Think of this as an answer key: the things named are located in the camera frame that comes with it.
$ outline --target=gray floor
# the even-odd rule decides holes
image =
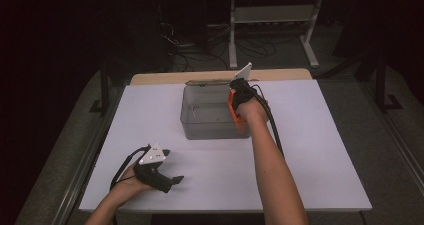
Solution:
[[[255,69],[307,68],[311,74],[317,75],[343,61],[331,56],[341,29],[338,25],[316,28],[311,45],[321,64],[318,69],[309,67],[297,37],[296,31],[302,30],[302,27],[285,27],[284,32],[271,34],[272,40],[264,38],[261,33],[253,33],[253,39],[239,39],[239,47],[245,49],[238,48],[238,61],[241,66],[252,62]],[[228,61],[226,46],[226,43],[219,43],[210,52],[224,61],[213,55],[189,53],[197,51],[193,48],[180,50],[191,66],[186,70],[223,70],[225,61]],[[183,70],[185,59],[175,56],[176,63],[182,65],[175,65],[173,71]],[[387,92],[399,99],[403,109],[381,113],[373,103],[373,81],[357,82],[353,78],[355,69],[356,66],[352,66],[330,79],[319,80],[319,85],[373,209],[364,211],[363,216],[359,212],[308,212],[310,224],[424,224],[423,195],[401,155],[399,136],[395,136],[397,133],[394,134],[393,128],[389,126],[394,124],[400,141],[406,143],[417,164],[424,167],[423,106],[410,94],[402,77],[388,69]],[[17,224],[71,225],[82,224],[88,218],[88,213],[77,209],[83,190],[69,191],[69,184],[74,181],[75,176],[84,177],[84,174],[74,174],[74,171],[79,171],[81,158],[91,146],[99,124],[104,123],[104,117],[100,117],[98,113],[89,113],[93,101],[99,98],[97,74],[87,84],[75,105]],[[69,219],[58,219],[59,215],[63,215],[58,214],[58,208],[64,201],[67,202],[64,198],[72,192],[79,196],[72,212],[64,216],[68,218],[69,215]],[[68,207],[72,208],[72,205],[73,201],[69,202]],[[118,213],[119,224],[150,224],[150,219],[149,214]]]

